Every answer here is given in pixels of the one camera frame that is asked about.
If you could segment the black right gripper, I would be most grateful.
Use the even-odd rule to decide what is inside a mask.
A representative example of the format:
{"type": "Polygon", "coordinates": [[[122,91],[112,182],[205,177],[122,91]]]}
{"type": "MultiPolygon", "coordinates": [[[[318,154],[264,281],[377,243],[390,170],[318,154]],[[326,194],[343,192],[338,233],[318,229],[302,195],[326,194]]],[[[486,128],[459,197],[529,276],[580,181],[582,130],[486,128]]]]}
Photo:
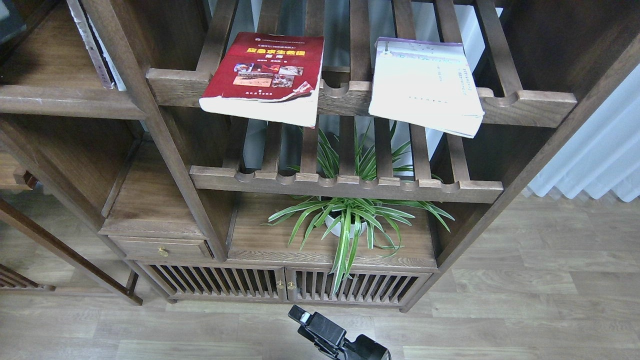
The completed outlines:
{"type": "Polygon", "coordinates": [[[318,312],[306,312],[293,305],[288,317],[300,324],[297,333],[332,360],[391,360],[388,348],[370,337],[358,336],[355,341],[345,338],[346,330],[318,312]]]}

